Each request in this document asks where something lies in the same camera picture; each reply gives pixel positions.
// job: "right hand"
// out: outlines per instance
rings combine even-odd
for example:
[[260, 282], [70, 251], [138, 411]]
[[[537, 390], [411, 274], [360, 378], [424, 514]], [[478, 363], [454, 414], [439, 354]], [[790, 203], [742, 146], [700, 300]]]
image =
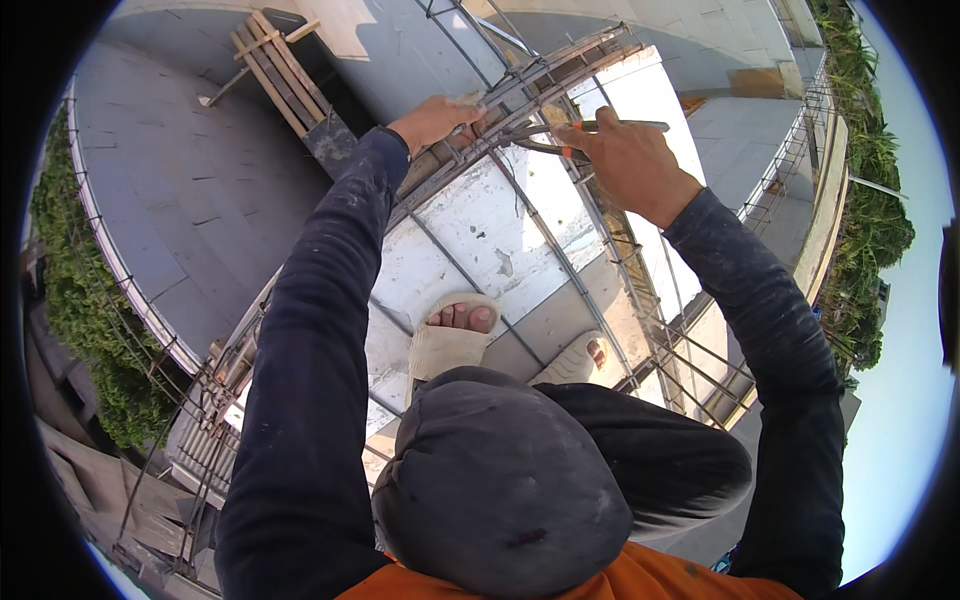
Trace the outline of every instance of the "right hand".
[[704, 186], [680, 168], [657, 128], [621, 124], [610, 107], [599, 108], [596, 119], [598, 133], [566, 124], [554, 125], [550, 132], [589, 156], [600, 192], [611, 204], [669, 228]]

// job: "left hand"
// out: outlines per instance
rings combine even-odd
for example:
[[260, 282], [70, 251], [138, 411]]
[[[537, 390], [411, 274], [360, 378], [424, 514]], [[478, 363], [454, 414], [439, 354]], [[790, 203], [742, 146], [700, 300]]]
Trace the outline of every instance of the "left hand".
[[487, 109], [479, 105], [457, 102], [446, 96], [431, 96], [420, 105], [387, 126], [399, 133], [416, 156], [420, 148], [444, 139], [458, 125], [474, 123]]

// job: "wooden stick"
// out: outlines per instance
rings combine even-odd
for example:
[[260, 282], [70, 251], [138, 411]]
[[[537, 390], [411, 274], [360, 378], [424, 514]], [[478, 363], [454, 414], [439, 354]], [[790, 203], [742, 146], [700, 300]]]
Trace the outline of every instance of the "wooden stick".
[[223, 97], [224, 94], [229, 92], [230, 89], [233, 88], [237, 84], [237, 82], [242, 80], [244, 76], [247, 75], [248, 73], [250, 73], [250, 68], [248, 66], [245, 66], [244, 68], [240, 69], [240, 72], [234, 75], [233, 77], [231, 77], [230, 81], [226, 82], [224, 86], [221, 87], [219, 91], [217, 91], [216, 95], [213, 98], [200, 96], [199, 97], [200, 104], [204, 105], [207, 108], [210, 108], [213, 105], [217, 104], [220, 98]]
[[274, 37], [279, 37], [279, 35], [280, 35], [280, 32], [273, 32], [272, 34], [270, 34], [270, 35], [268, 35], [268, 36], [265, 36], [265, 37], [260, 38], [258, 41], [254, 42], [254, 43], [251, 44], [250, 46], [244, 46], [244, 47], [243, 47], [243, 50], [241, 50], [240, 52], [238, 52], [238, 53], [236, 53], [235, 55], [233, 55], [233, 59], [234, 59], [234, 60], [240, 60], [240, 59], [242, 59], [242, 58], [243, 58], [243, 55], [249, 54], [250, 52], [253, 52], [254, 50], [256, 50], [257, 48], [259, 48], [259, 47], [262, 46], [263, 44], [265, 44], [265, 43], [267, 43], [268, 41], [270, 41], [271, 39], [273, 39]]
[[[247, 18], [247, 27], [250, 28], [251, 33], [254, 37], [260, 37], [263, 35], [263, 30], [260, 29], [260, 26], [257, 24], [256, 20], [253, 17]], [[273, 44], [267, 44], [263, 47], [264, 52], [267, 53], [267, 56], [270, 57], [271, 62], [276, 66], [276, 70], [280, 72], [280, 75], [283, 76], [283, 80], [290, 85], [290, 89], [294, 90], [294, 94], [297, 95], [297, 98], [303, 103], [303, 106], [306, 108], [307, 112], [310, 113], [317, 123], [320, 123], [324, 120], [324, 114], [320, 112], [320, 108], [317, 106], [317, 103], [313, 101], [313, 98], [310, 97], [310, 94], [306, 93], [306, 90], [303, 89], [303, 85], [294, 77], [293, 72], [290, 70], [290, 67], [287, 66], [287, 63], [280, 57], [280, 53], [276, 50]]]
[[287, 40], [288, 44], [300, 41], [302, 38], [306, 37], [313, 30], [320, 27], [320, 19], [313, 19], [312, 21], [307, 21], [305, 24], [300, 25], [294, 32], [288, 36], [284, 36], [284, 39]]
[[[271, 22], [266, 16], [263, 15], [263, 12], [261, 11], [253, 11], [253, 18], [256, 19], [256, 22], [260, 24], [260, 27], [262, 27], [264, 31], [270, 31], [274, 28]], [[283, 40], [283, 38], [275, 37], [272, 42], [274, 43], [276, 50], [286, 61], [287, 66], [289, 66], [290, 70], [293, 71], [298, 81], [300, 81], [303, 87], [306, 88], [306, 91], [310, 94], [310, 97], [317, 101], [317, 104], [320, 106], [320, 109], [324, 112], [324, 114], [330, 114], [330, 112], [333, 111], [333, 107], [326, 100], [317, 85], [313, 83], [313, 80], [310, 79], [310, 76], [306, 74], [306, 71], [303, 70], [303, 67], [300, 66], [300, 62], [296, 57], [294, 57], [293, 53], [290, 52], [290, 48], [287, 47], [287, 43]]]
[[[240, 39], [247, 44], [248, 46], [253, 43], [253, 34], [250, 30], [247, 29], [247, 25], [241, 23], [237, 27], [237, 34], [240, 36]], [[309, 111], [303, 106], [303, 104], [298, 100], [297, 94], [290, 89], [284, 80], [283, 76], [280, 75], [279, 71], [276, 70], [276, 66], [270, 62], [270, 59], [267, 58], [266, 53], [263, 52], [262, 48], [256, 48], [250, 52], [250, 56], [253, 56], [253, 60], [260, 65], [260, 68], [263, 69], [263, 72], [267, 74], [267, 77], [270, 78], [270, 82], [276, 88], [276, 91], [283, 96], [283, 100], [286, 101], [287, 105], [290, 107], [298, 118], [301, 120], [303, 125], [307, 128], [308, 131], [312, 130], [317, 126], [317, 120], [313, 118]]]
[[[236, 32], [230, 32], [230, 39], [233, 40], [233, 43], [236, 45], [237, 49], [243, 48], [243, 41], [240, 40], [240, 36]], [[279, 108], [280, 113], [283, 114], [283, 117], [287, 120], [287, 123], [290, 124], [290, 127], [294, 129], [294, 132], [297, 134], [297, 137], [304, 137], [306, 135], [306, 129], [303, 127], [303, 124], [297, 120], [297, 115], [290, 110], [290, 107], [287, 106], [287, 103], [283, 102], [283, 98], [280, 97], [280, 94], [276, 91], [276, 88], [273, 84], [270, 83], [270, 78], [267, 77], [267, 74], [263, 72], [263, 69], [260, 68], [260, 65], [256, 63], [256, 60], [253, 59], [249, 54], [244, 55], [244, 60], [247, 62], [247, 66], [253, 72], [253, 76], [256, 77], [256, 80], [260, 82], [260, 85], [263, 86], [263, 90], [267, 92], [267, 95], [270, 96], [270, 99], [274, 101], [274, 104]]]

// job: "green vegetation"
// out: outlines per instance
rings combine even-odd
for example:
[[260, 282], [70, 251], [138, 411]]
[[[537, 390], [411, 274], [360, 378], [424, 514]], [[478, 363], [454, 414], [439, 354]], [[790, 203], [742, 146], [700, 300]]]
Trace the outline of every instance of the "green vegetation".
[[[863, 47], [843, 2], [808, 2], [832, 55], [828, 73], [834, 102], [850, 129], [847, 166], [852, 175], [900, 190], [896, 138], [886, 131], [874, 90], [876, 54]], [[913, 225], [899, 198], [850, 184], [832, 266], [817, 300], [841, 375], [850, 367], [871, 369], [879, 361], [879, 270], [897, 264], [913, 238]]]
[[[93, 238], [78, 196], [64, 109], [51, 125], [44, 155], [30, 210], [47, 252], [47, 321], [89, 366], [104, 429], [118, 445], [142, 449], [174, 409], [166, 391], [175, 397], [176, 391], [159, 369], [152, 377], [145, 373], [161, 348], [131, 310]], [[181, 389], [189, 384], [172, 360], [162, 368]]]

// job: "hand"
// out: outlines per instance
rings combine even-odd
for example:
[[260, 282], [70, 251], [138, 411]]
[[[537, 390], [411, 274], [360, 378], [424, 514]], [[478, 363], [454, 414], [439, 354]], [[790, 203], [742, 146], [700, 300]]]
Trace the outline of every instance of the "hand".
[[487, 110], [478, 105], [468, 105], [447, 98], [431, 96], [418, 107], [387, 126], [400, 134], [415, 156], [420, 148], [444, 139], [461, 124], [479, 121]]
[[621, 124], [610, 107], [599, 108], [596, 119], [598, 133], [564, 124], [550, 132], [590, 157], [600, 192], [611, 204], [661, 229], [670, 227], [703, 185], [680, 168], [657, 128]]

